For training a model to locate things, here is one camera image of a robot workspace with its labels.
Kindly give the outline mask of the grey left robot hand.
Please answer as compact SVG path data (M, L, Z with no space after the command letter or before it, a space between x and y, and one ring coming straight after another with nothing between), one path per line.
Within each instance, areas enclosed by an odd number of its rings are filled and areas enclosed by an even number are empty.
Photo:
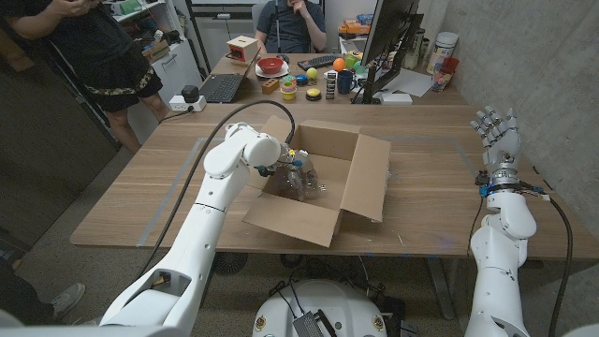
M293 150L284 143L279 159L268 167L268 173L270 177L264 186L267 193L297 201L320 195L317 173L305 150Z

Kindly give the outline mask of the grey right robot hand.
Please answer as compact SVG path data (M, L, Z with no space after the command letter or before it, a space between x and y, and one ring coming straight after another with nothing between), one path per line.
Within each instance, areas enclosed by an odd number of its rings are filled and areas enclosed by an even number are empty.
M513 108L503 116L492 106L486 106L476 114L471 127L482 140L483 163L492 184L517 183L520 162L520 135L518 118Z

